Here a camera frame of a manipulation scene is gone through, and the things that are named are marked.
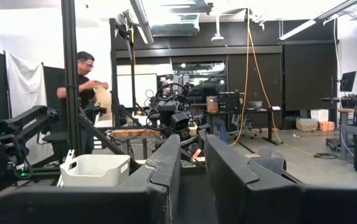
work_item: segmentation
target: concrete floor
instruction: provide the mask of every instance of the concrete floor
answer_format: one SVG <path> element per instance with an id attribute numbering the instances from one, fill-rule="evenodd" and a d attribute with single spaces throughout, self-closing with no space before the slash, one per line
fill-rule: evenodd
<path id="1" fill-rule="evenodd" d="M 279 152 L 285 156 L 287 161 L 287 171 L 307 184 L 323 185 L 357 185 L 357 171 L 354 170 L 351 155 L 348 160 L 343 159 L 317 159 L 313 155 L 317 152 L 331 152 L 325 146 L 326 133 L 302 133 L 300 131 L 279 131 L 278 134 L 283 145 L 275 146 L 261 139 L 267 133 L 259 134 L 255 139 L 243 137 L 240 142 L 257 152 L 260 148 L 267 147 Z M 338 133 L 330 132 L 329 138 L 337 138 Z M 154 142 L 148 140 L 148 156 L 151 155 L 151 149 L 154 148 Z M 135 159 L 143 159 L 143 150 L 141 141 L 132 142 Z M 232 146 L 233 150 L 243 154 L 250 154 L 248 150 L 240 144 Z M 94 154 L 111 154 L 108 149 L 95 150 Z"/>

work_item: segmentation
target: black t-shirt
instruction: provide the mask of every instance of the black t-shirt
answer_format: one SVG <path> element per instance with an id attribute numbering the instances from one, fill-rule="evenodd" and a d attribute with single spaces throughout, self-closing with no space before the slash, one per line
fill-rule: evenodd
<path id="1" fill-rule="evenodd" d="M 77 77 L 77 82 L 79 83 L 79 85 L 84 84 L 86 82 L 90 81 L 89 78 L 85 77 L 84 75 L 79 75 Z M 87 105 L 88 102 L 93 99 L 95 97 L 95 91 L 94 90 L 83 90 L 79 93 L 79 97 L 80 97 L 80 105 L 81 107 L 84 109 Z M 66 108 L 66 98 L 63 98 L 60 100 L 61 103 L 61 111 L 60 111 L 60 116 L 61 116 L 61 122 L 62 122 L 62 128 L 64 130 L 67 129 L 67 108 Z M 92 122 L 95 121 L 95 117 L 91 117 L 89 115 L 87 115 L 88 119 L 90 119 Z"/>

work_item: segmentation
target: ceiling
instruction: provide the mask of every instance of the ceiling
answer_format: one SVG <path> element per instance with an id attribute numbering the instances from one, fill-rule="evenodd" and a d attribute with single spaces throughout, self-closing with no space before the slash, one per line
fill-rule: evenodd
<path id="1" fill-rule="evenodd" d="M 207 0 L 213 3 L 213 11 L 227 11 L 230 9 L 243 9 L 250 7 L 257 15 L 263 15 L 263 20 L 293 20 L 311 19 L 321 12 L 327 11 L 344 0 Z M 147 14 L 162 15 L 163 7 L 160 5 L 190 5 L 193 0 L 143 0 L 145 8 L 153 8 Z M 130 5 L 129 0 L 76 0 L 76 7 L 85 7 L 100 11 L 98 15 L 112 17 L 124 11 Z M 60 0 L 0 0 L 0 9 L 33 9 L 43 7 L 60 7 Z M 243 21 L 245 12 L 236 15 L 223 15 L 221 21 Z M 215 16 L 201 13 L 200 22 L 213 22 Z"/>

